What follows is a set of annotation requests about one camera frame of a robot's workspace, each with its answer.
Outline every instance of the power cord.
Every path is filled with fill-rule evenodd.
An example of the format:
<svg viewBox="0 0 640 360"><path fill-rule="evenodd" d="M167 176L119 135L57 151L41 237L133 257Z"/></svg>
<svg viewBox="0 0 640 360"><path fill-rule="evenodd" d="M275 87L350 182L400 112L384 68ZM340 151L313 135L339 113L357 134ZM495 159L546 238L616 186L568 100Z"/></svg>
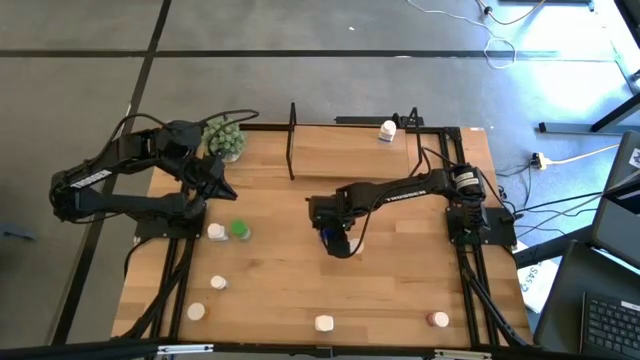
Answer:
<svg viewBox="0 0 640 360"><path fill-rule="evenodd" d="M519 18L517 18L515 20L512 20L512 21L500 21L493 15L493 8L491 6L488 6L482 0L476 0L476 1L483 8L482 12L485 15L489 15L493 19L493 21L497 22L500 25L512 25L512 24L517 23L518 21L521 21L521 20L525 19L527 16L533 14L534 11L538 10L538 8L540 8L546 2L546 0L541 0L538 3L538 5L536 5L533 9L531 9L528 13L522 15L521 17L519 17Z"/></svg>
<svg viewBox="0 0 640 360"><path fill-rule="evenodd" d="M629 182L630 180L633 180L633 178L635 178L638 174L640 174L640 170L636 170L636 171L635 171L635 172L633 172L631 175L629 175L629 176L627 176L626 178L624 178L622 181L620 181L620 182L618 182L617 184L613 185L613 186L612 186L612 188L618 187L618 186L620 186L620 185L624 185L625 183ZM599 199L600 197L602 197L602 195L603 195L603 194L604 194L604 192L600 192L600 193L598 193L597 195L595 195L594 197L592 197L591 199L588 199L587 201L582 202L582 203L580 203L580 204L578 204L578 205L576 205L576 206L572 207L572 208L571 208L571 209L569 209L569 210L565 210L565 211L561 212L560 214L556 214L556 215L554 215L554 216L552 216L552 217L548 218L547 220L545 220L545 221L543 221L543 222L539 223L538 225L534 226L531 230L525 231L524 233L522 233L522 234L518 235L518 238L520 238L520 237L522 237L522 236L527 235L528 233L532 232L533 230L537 230L540 226L542 226L542 225L544 225L544 224L548 223L549 221L551 221L551 220L553 220L553 219L555 219L555 218L557 218L557 217L559 217L559 216L561 216L561 215L565 215L565 214L567 214L568 212L571 212L571 211L573 211L573 210L575 210L575 209L577 209L577 208L579 208L579 207L582 207L582 206L584 206L584 205L586 205L586 204L588 204L588 203L590 203L590 202L592 202L592 201L594 201L594 200Z"/></svg>
<svg viewBox="0 0 640 360"><path fill-rule="evenodd" d="M506 69L506 68L508 68L510 66L513 66L516 63L517 58L518 58L518 50L516 49L516 46L513 45L513 43L511 41L509 41L509 40L507 40L505 38L496 36L493 33L493 31L491 31L491 29L487 25L479 23L477 21L473 21L473 20L471 20L469 18L466 18L464 16L453 15L453 14L450 14L450 13L448 13L446 11L442 11L442 10L426 10L426 9L422 8L421 6L415 4L413 2L413 0L405 0L405 1L409 5L414 7L415 9L418 9L418 10L422 11L425 14L442 14L442 15L446 15L446 16L449 16L449 17L454 18L454 19L464 20L464 21L468 22L471 25L480 26L480 27L484 28L485 30L487 30L487 32L489 32L491 37L489 38L489 40L487 40L487 44L484 47L483 53L484 53L485 58L487 59L487 64L492 69L502 70L502 69ZM489 51L489 46L491 46L491 43L494 42L494 41L502 41L505 44L509 45L513 49L513 58L512 58L512 60L511 60L511 62L509 64L498 66L498 65L493 63L493 60L491 60L491 57L489 56L489 54L487 52Z"/></svg>
<svg viewBox="0 0 640 360"><path fill-rule="evenodd" d="M584 159L587 158L589 156L595 155L595 154L599 154L601 152L610 150L610 149L614 149L619 147L620 144L614 144L614 145L609 145L609 146L605 146L602 149L598 149L595 151L592 151L590 153L586 153L584 155L579 155L579 156L574 156L572 158L569 159L565 159L565 160L551 160L548 157L545 157L543 153L534 153L534 156L538 156L539 157L539 164L538 164L538 168L540 170L546 170L549 165L563 165L563 164L568 164L570 162L574 162L576 160L580 160L580 159Z"/></svg>

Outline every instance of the white label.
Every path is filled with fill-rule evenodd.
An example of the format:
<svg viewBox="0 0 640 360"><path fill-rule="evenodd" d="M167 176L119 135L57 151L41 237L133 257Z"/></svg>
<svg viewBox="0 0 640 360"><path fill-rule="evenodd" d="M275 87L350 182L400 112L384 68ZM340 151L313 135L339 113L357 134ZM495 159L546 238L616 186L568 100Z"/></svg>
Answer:
<svg viewBox="0 0 640 360"><path fill-rule="evenodd" d="M462 180L467 180L468 178L472 178L473 177L473 173L472 172L467 172L464 174L460 174L458 176L456 176L453 181L455 182L460 182Z"/></svg>
<svg viewBox="0 0 640 360"><path fill-rule="evenodd" d="M626 301L622 301L622 302L620 302L620 305L622 305L622 306L626 307L627 309L631 309L631 310L635 310L635 311L640 311L640 306L635 305L635 304L628 303L628 302L626 302Z"/></svg>
<svg viewBox="0 0 640 360"><path fill-rule="evenodd" d="M460 181L457 185L457 189L460 190L465 186L469 186L469 185L477 185L478 183L480 183L480 181L478 181L478 179L467 179L464 181Z"/></svg>
<svg viewBox="0 0 640 360"><path fill-rule="evenodd" d="M106 178L107 176L111 175L111 171L109 170L102 170L102 171L98 171L97 173L86 177L80 181L77 181L73 184L71 184L71 187L77 188L77 189L81 189L87 185L91 185L96 181L102 180L104 178Z"/></svg>
<svg viewBox="0 0 640 360"><path fill-rule="evenodd" d="M631 154L629 164L640 169L640 149L633 149L633 154Z"/></svg>

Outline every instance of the white cable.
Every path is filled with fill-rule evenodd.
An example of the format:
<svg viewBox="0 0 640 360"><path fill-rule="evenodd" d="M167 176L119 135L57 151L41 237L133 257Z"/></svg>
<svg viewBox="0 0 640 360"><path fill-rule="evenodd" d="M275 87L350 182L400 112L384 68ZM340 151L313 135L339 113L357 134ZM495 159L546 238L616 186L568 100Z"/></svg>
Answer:
<svg viewBox="0 0 640 360"><path fill-rule="evenodd" d="M629 182L630 180L632 180L633 178L635 178L635 177L636 177L637 175L639 175L639 174L640 174L640 170L636 170L633 174L631 174L631 175L627 176L626 178L622 179L622 181L620 181L619 183L617 183L617 184L613 185L611 188L615 188L615 187L618 187L618 186L620 186L620 185L623 185L623 184L625 184L625 183ZM579 208L579 207L585 206L585 205L587 205L588 203L590 203L590 202L592 202L592 201L594 201L594 200L599 199L600 197L602 197L602 194L604 194L604 192L601 192L600 194L595 195L595 196L594 196L594 197L592 197L591 199L589 199L589 200L587 200L587 201L585 201L585 202L583 202L583 203L581 203L581 204L579 204L579 205L576 205L576 206L572 207L572 208L571 208L571 209L569 209L569 210L565 210L565 211L563 211L563 212L561 212L561 213L559 213L559 214L556 214L556 215L554 215L554 216L552 216L552 217L548 218L547 220L545 220L545 221L541 222L540 224L538 224L538 225L534 226L533 228L531 228L531 230L525 231L524 233L522 233L522 234L520 234L520 235L516 236L516 239L519 239L519 238L521 238L521 237L523 237L523 236L527 235L528 233L532 232L533 230L537 230L540 226L542 226L542 225L544 225L544 224L548 223L549 221L551 221L551 220L553 220L553 219L557 218L558 216L562 216L562 215L564 215L564 214L566 214L566 213L569 213L569 212L571 212L571 211L573 211L573 210L575 210L575 209L577 209L577 208Z"/></svg>
<svg viewBox="0 0 640 360"><path fill-rule="evenodd" d="M406 1L409 5L413 6L414 8L416 8L416 9L418 9L418 10L420 10L420 11L422 11L422 12L423 12L423 13L425 13L425 14L442 14L442 15L447 15L447 16L449 16L449 17L451 17L451 18L459 19L459 20L464 20L464 21L468 22L468 23L469 23L469 24L471 24L471 25L480 26L480 27L484 28L485 30L487 30L487 31L489 32L489 34L491 34L491 38L489 38L489 40L487 40L487 45L484 47L483 53L484 53L484 56L487 58L487 64L489 64L489 67L491 67L492 69L495 69L495 70L502 70L502 69L506 69L506 68L508 68L508 67L510 67L510 66L513 66L513 64L515 64L515 63L516 63L517 58L518 58L518 50L516 49L515 45L513 45L513 43L511 43L511 41L509 41L509 40L507 40L507 39L505 39L505 38L502 38L502 37L498 37L498 36L496 36L496 35L493 33L493 31L491 31L491 29L490 29L487 25L482 24L482 23L479 23L479 22L477 22L477 21L473 21L473 20L471 20L471 19L469 19L469 18L466 18L466 17L464 17L464 16L453 15L453 14L450 14L450 13L448 13L448 12L446 12L446 11L442 11L442 10L426 10L426 9L424 9L424 8L420 7L419 5L416 5L412 0L405 0L405 1ZM505 44L509 45L509 46L513 49L513 58L512 58L512 60L511 60L511 62L510 62L509 64L506 64L506 65L496 65L496 64L494 64L494 63L493 63L493 60L491 60L491 57L490 57L490 56L489 56L489 54L487 53L487 51L489 50L489 46L491 45L491 43L492 43L493 41L502 41L502 42L504 42Z"/></svg>
<svg viewBox="0 0 640 360"><path fill-rule="evenodd" d="M617 148L618 146L620 146L620 144L607 146L607 147L604 147L604 148L602 148L600 150L592 151L590 153L587 153L587 154L584 154L584 155L580 155L580 156L575 156L575 157L572 157L572 158L569 158L569 159L565 159L565 160L549 160L550 161L549 164L555 164L555 165L567 164L567 163L570 163L572 161L584 159L584 158L589 157L591 155L595 155L595 154L601 153L603 151L607 151L609 149Z"/></svg>

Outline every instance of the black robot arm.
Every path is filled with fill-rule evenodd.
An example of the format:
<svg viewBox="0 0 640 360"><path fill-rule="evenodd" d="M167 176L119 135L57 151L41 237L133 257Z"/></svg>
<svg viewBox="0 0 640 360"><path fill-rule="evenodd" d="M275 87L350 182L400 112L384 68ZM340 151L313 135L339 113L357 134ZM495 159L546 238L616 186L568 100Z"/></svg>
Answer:
<svg viewBox="0 0 640 360"><path fill-rule="evenodd" d="M482 205L486 194L479 170L470 165L435 169L428 174L382 184L357 182L337 189L332 196L312 196L308 199L309 218L313 228L319 231L327 253L349 258L354 251L346 231L351 229L356 218L368 215L384 204L431 194L461 205L463 227L468 232L488 230Z"/></svg>
<svg viewBox="0 0 640 360"><path fill-rule="evenodd" d="M115 138L120 125L98 156L53 175L49 199L60 220L77 222L96 213L124 213L137 221L162 218L181 226L202 214L209 198L236 199L224 179L221 157L196 157L201 123L176 120ZM134 174L153 166L173 175L194 196L189 199L186 192L157 198L104 195L91 187L116 174Z"/></svg>

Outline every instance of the wooden table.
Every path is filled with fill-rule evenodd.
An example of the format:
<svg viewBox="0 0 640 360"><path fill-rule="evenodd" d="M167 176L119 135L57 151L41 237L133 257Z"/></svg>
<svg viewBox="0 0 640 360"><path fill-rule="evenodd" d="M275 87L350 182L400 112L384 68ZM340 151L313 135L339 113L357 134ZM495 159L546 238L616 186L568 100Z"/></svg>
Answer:
<svg viewBox="0 0 640 360"><path fill-rule="evenodd" d="M352 132L353 129L342 129ZM344 154L318 151L332 141L307 143L301 139L317 131L322 136L339 128L309 127L306 135L294 139L293 163L301 166L315 159L322 176L289 179L285 160L286 132L251 131L248 146L236 163L226 168L226 179L238 193L235 202L209 201L207 221L228 225L235 218L246 220L252 231L249 242L217 243L203 237L194 249L180 340L245 342L263 344L324 344L350 346L454 347L470 346L460 274L454 247L450 245L444 209L447 201L424 196L382 207L371 216L362 254L340 260L326 254L308 219L305 197L329 195L336 187L356 181L336 178L354 174L354 168L386 166L380 158L367 157L366 143L375 143L375 129L358 129L371 136L347 137L360 163L345 160ZM495 187L495 175L487 137L481 129L462 129L466 160L481 168ZM439 149L437 138L422 135L424 146ZM406 173L417 162L415 135L399 134L394 146L404 148ZM388 161L395 162L397 156ZM432 166L442 161L430 155ZM334 164L333 171L326 164ZM313 164L303 166L313 174ZM156 169L149 196L179 191L173 178ZM487 206L498 202L488 195ZM358 237L360 219L350 232ZM524 339L531 341L516 267L511 256L497 246L484 246L492 298L508 322ZM128 330L157 293L167 250L167 240L144 245L129 266L113 335ZM216 291L210 286L214 275L224 276L230 287ZM201 302L207 308L203 320L194 322L186 308ZM475 298L480 337L487 342L481 303ZM169 328L173 309L168 302L162 333ZM445 329L429 327L425 316L442 310L451 323ZM335 330L314 329L318 315L331 315Z"/></svg>

